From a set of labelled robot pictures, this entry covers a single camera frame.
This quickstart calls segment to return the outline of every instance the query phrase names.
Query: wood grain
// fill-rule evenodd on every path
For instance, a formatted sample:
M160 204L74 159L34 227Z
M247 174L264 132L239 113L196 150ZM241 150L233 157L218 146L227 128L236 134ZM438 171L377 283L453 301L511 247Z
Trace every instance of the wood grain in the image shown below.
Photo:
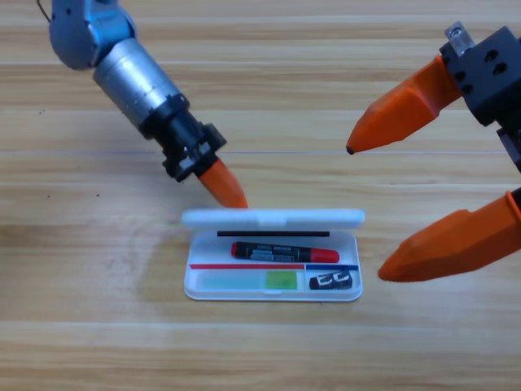
M44 2L47 9L50 1ZM515 0L126 0L140 39L258 208L364 208L350 304L189 300L182 211L216 206L55 57L33 1L0 2L0 389L518 390L521 256L380 281L408 235L519 184L463 102L402 143L345 154L367 106L462 20L521 32Z

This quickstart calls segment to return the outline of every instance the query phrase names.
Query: red stripe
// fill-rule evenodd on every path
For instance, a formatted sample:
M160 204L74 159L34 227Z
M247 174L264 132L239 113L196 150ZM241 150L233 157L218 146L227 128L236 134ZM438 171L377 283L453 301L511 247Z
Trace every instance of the red stripe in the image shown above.
M295 269L303 270L304 265L262 264L262 263L192 263L191 269Z

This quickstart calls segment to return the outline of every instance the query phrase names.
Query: blue stripe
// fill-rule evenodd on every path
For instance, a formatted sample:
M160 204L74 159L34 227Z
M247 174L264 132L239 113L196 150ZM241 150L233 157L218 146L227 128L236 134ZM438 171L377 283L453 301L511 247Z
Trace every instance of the blue stripe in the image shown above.
M349 270L358 271L358 265L326 265L323 263L313 263L306 265L306 270Z

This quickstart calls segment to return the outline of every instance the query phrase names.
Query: green eraser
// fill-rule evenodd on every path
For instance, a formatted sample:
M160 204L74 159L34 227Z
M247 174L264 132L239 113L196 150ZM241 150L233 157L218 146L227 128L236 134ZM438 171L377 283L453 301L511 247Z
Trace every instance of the green eraser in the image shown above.
M296 289L296 272L268 271L266 289Z

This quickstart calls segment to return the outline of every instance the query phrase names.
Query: silver motor cylinder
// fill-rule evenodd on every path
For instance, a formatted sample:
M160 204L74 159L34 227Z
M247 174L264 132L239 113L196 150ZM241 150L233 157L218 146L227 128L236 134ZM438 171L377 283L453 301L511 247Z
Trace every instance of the silver motor cylinder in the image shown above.
M135 38L114 45L94 80L136 128L168 96L181 93Z

